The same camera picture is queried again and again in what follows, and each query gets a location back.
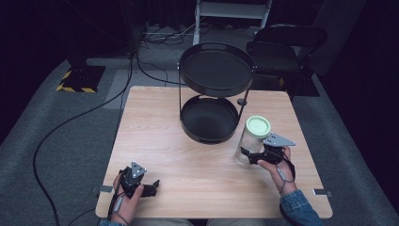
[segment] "round black tray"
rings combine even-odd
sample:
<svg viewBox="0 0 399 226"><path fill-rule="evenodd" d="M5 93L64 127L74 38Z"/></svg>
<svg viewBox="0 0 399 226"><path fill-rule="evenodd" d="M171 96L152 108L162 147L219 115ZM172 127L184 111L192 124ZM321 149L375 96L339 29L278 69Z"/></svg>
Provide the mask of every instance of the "round black tray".
<svg viewBox="0 0 399 226"><path fill-rule="evenodd" d="M224 98L188 100L181 110L183 129L189 137L200 143L217 144L228 140L238 123L235 106Z"/></svg>
<svg viewBox="0 0 399 226"><path fill-rule="evenodd" d="M253 78L252 58L232 45L206 42L182 54L180 77L192 90L212 97L230 97L248 89Z"/></svg>

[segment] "person's right hand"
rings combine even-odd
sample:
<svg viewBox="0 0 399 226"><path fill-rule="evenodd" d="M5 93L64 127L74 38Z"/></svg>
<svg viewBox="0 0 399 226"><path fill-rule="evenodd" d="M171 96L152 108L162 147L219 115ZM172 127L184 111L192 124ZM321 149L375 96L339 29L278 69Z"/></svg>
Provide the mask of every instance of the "person's right hand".
<svg viewBox="0 0 399 226"><path fill-rule="evenodd" d="M285 153L285 155L287 155L288 160L290 160L290 157L291 157L290 148L283 147L282 151ZM270 172L273 182L275 183L276 188L280 192L281 196L284 196L288 193L291 193L291 192L297 190L295 182L294 182L293 174L291 173L290 167L288 166L288 164L285 161L281 161L276 166L276 165L270 164L264 160L259 160L258 165ZM284 174L286 182L284 182L282 180L281 176L279 175L278 167L279 167L279 169L281 169L281 172Z"/></svg>

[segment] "denim sleeve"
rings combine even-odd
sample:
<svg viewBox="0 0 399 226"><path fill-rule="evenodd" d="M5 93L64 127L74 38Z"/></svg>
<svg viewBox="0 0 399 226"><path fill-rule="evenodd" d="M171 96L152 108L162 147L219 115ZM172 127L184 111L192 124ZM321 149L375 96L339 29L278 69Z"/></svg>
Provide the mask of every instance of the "denim sleeve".
<svg viewBox="0 0 399 226"><path fill-rule="evenodd" d="M124 226L121 223L111 222L108 220L101 221L99 225L100 226Z"/></svg>
<svg viewBox="0 0 399 226"><path fill-rule="evenodd" d="M300 225L322 225L322 221L311 207L301 190L293 191L279 199L288 218Z"/></svg>

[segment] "black cable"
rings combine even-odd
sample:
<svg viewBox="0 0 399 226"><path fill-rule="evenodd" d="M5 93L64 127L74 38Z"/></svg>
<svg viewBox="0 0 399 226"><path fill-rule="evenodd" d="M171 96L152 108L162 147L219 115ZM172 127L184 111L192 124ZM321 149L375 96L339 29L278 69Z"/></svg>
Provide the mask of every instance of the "black cable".
<svg viewBox="0 0 399 226"><path fill-rule="evenodd" d="M89 20L85 15L83 15L82 12L79 11L79 9L77 9L70 1L68 0L64 0L77 14L79 14L86 22L88 22L91 26L93 26L96 30L98 30L100 33L102 33L103 35L107 36L109 39L111 40L116 40L122 44L126 44L129 45L128 42L123 41L123 40L119 40L109 34L107 34L106 32L104 32L102 29L100 29L100 27L98 27L96 24L94 24L91 20Z"/></svg>
<svg viewBox="0 0 399 226"><path fill-rule="evenodd" d="M76 217L73 221L71 221L71 223L68 224L68 226L71 226L77 219L79 219L79 218L82 217L83 215L85 215L85 214L87 214L87 213L90 213L91 211L94 211L94 210L96 210L96 209L94 208L94 209L87 210L85 213L79 215L79 216Z"/></svg>
<svg viewBox="0 0 399 226"><path fill-rule="evenodd" d="M152 33L156 33L156 32L158 32L158 31L160 31L161 29L162 29L162 27L159 27L158 29L152 31Z"/></svg>
<svg viewBox="0 0 399 226"><path fill-rule="evenodd" d="M124 194L124 190L120 194L118 194L118 192L120 190L120 182L121 182L121 180L122 180L122 175L121 175L121 171L120 171L120 179L118 180L118 185L115 188L115 193L112 196L112 200L111 200L111 203L110 203L109 209L108 209L108 217L107 217L108 220L111 220L111 218L112 218L112 213L113 213L113 209L114 209L114 206L115 206L115 202L117 201L117 198L119 196L121 196L122 194Z"/></svg>
<svg viewBox="0 0 399 226"><path fill-rule="evenodd" d="M191 32L195 28L195 24L192 24L186 28L183 32L174 32L169 35L165 36L160 36L157 38L150 39L150 36L154 34L150 34L148 37L144 38L143 41L144 43L150 43L150 44L165 44L165 45L178 45L184 43L184 37L187 36L187 33ZM181 40L180 42L177 43L167 43L168 40Z"/></svg>
<svg viewBox="0 0 399 226"><path fill-rule="evenodd" d="M156 78L156 77L153 77L153 76L147 74L147 73L144 72L144 70L141 68L140 60L139 60L139 58L138 58L138 54L136 55L136 59L137 59L137 66L138 66L138 68L139 68L144 74L146 74L148 77L150 77L150 78L152 78L152 79L154 79L154 80L160 81L160 82L165 82L165 83L170 83L170 84L185 86L185 84L182 84L182 83L169 82L169 81L167 81L167 80L159 79L159 78Z"/></svg>
<svg viewBox="0 0 399 226"><path fill-rule="evenodd" d="M143 62L143 61L141 61L141 59L140 59L139 61L140 61L140 63L142 63L142 64L148 64L148 65L151 65L151 66L153 66L154 68L156 68L156 69L158 69L158 70L164 71L165 75L167 76L167 81L169 80L169 79L168 79L168 72L167 72L165 69L159 68L159 67L157 67L156 65L151 64L151 63Z"/></svg>
<svg viewBox="0 0 399 226"><path fill-rule="evenodd" d="M285 187L285 184L286 184L286 183L292 183L292 182L294 182L294 181L295 181L295 178L294 178L292 181L287 181L287 179L285 178L284 173L281 171L281 169L280 169L277 165L276 165L276 169L277 169L277 171L278 171L278 173L279 173L279 177L280 177L281 180L284 182L284 183L282 184L281 190L279 191L279 194L281 194L282 190L283 190L284 187Z"/></svg>
<svg viewBox="0 0 399 226"><path fill-rule="evenodd" d="M209 27L208 28L208 30L206 30L206 31L200 31L200 34L201 35L206 35L206 34L208 34L211 30L213 30L213 29L215 29L213 26L211 26L211 27Z"/></svg>
<svg viewBox="0 0 399 226"><path fill-rule="evenodd" d="M142 46L142 45L140 45L140 47L142 47L142 48L146 48L146 49L150 49L150 47L149 47L149 45L147 44L147 42L145 42L145 41L141 41L140 43L144 43L146 46Z"/></svg>
<svg viewBox="0 0 399 226"><path fill-rule="evenodd" d="M128 79L127 79L127 81L126 81L126 87L124 88L124 91L123 91L123 93L121 94L121 96L120 96L120 116L119 116L119 119L118 119L118 124L117 124L117 129L116 129L116 131L115 131L115 136L114 136L114 142L112 143L112 146L114 146L115 145L115 140L117 139L117 134L118 134L118 131L119 131L119 129L120 129L120 120L121 120L121 118L122 118L122 107L123 107L123 95L125 94L125 92L126 92L126 90L127 90L127 87L129 86L129 84L130 84L130 80L132 80L132 74L133 74L133 56L132 55L130 55L129 56L129 68L128 68Z"/></svg>
<svg viewBox="0 0 399 226"><path fill-rule="evenodd" d="M130 65L131 65L131 66L133 65L133 59L132 59L132 58L130 59ZM36 166L36 165L37 165L37 164L36 164L36 159L37 159L37 156L38 156L40 147L41 147L41 145L44 143L44 141L45 141L51 134L53 134L53 132L55 132L57 129L59 129L59 128L62 127L63 125L65 125L65 124L67 124L68 122L73 121L73 120L75 120L75 119L77 119L77 118L79 118L79 117L81 117L81 116L84 116L84 115L86 115L86 114L88 114L88 113L90 113L90 112L92 112L92 111L94 111L94 110L96 110L96 109L98 109L98 108L104 106L104 105L107 105L108 103L114 101L114 100L117 99L119 96L121 96L121 94L124 93L124 91L125 91L125 90L127 89L127 87L129 86L130 79L131 79L131 76L128 78L128 82L126 82L126 86L123 88L123 90L122 90L118 95L116 95L115 97L111 98L109 101L106 101L105 103L103 103L103 104L101 104L101 105L97 105L97 106L95 106L95 107L93 107L93 108L91 108L91 109L89 109L89 110L87 110L87 111L85 111L85 112L83 112L83 113L77 115L77 116L74 116L74 117L72 117L72 118L70 118L70 119L68 119L68 120L66 120L66 121L64 121L64 122L62 122L62 123L59 124L58 126L56 126L54 129L52 129L52 130L40 141L39 145L37 146L37 148L36 148L36 150L35 150L35 153L34 153L34 156L33 156L33 171L34 171L34 174L35 174L35 179L36 179L36 181L38 182L38 184L39 184L41 190L43 191L44 195L46 196L47 200L49 201L49 203L50 203L51 206L52 206L53 214L54 214L54 217L55 217L55 221L56 221L56 225L57 225L57 226L59 226L59 218L58 218L58 212L56 211L56 205L54 204L53 199L51 198L50 194L47 192L46 188L44 187L43 183L41 182L40 177L39 177L39 175L38 175L37 166Z"/></svg>
<svg viewBox="0 0 399 226"><path fill-rule="evenodd" d="M155 25L147 25L146 26L146 31L147 32L155 32L155 31L157 31L157 30L159 30L159 25L158 24L155 24Z"/></svg>

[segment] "hand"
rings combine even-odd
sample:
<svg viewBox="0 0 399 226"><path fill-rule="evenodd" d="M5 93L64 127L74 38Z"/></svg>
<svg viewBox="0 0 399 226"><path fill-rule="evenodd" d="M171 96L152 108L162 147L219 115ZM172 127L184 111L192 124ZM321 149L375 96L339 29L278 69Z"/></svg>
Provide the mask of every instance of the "hand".
<svg viewBox="0 0 399 226"><path fill-rule="evenodd" d="M120 174L114 180L114 189L117 189L119 181ZM117 214L112 215L111 221L121 223L123 225L126 225L126 223L131 223L135 216L136 206L138 204L138 200L141 197L141 194L143 193L143 190L143 185L138 186L136 188L135 194L133 194L132 196L132 199L129 199L129 197L125 195L120 195L120 197L123 197L122 204L120 205L120 210ZM118 191L116 192L118 192L118 194L122 194L124 192L122 186L120 186Z"/></svg>
<svg viewBox="0 0 399 226"><path fill-rule="evenodd" d="M282 151L285 153L285 155L287 155L288 159L290 159L290 157L291 157L290 148L283 147ZM281 161L276 166L276 165L270 164L264 160L259 160L258 165L270 172L273 182L275 183L276 188L280 192L281 196L284 196L288 193L291 193L291 192L297 190L295 182L294 182L293 174L291 173L290 167L288 166L288 164L285 161ZM285 176L286 182L284 182L281 179L281 176L279 175L277 168L281 169L282 173Z"/></svg>

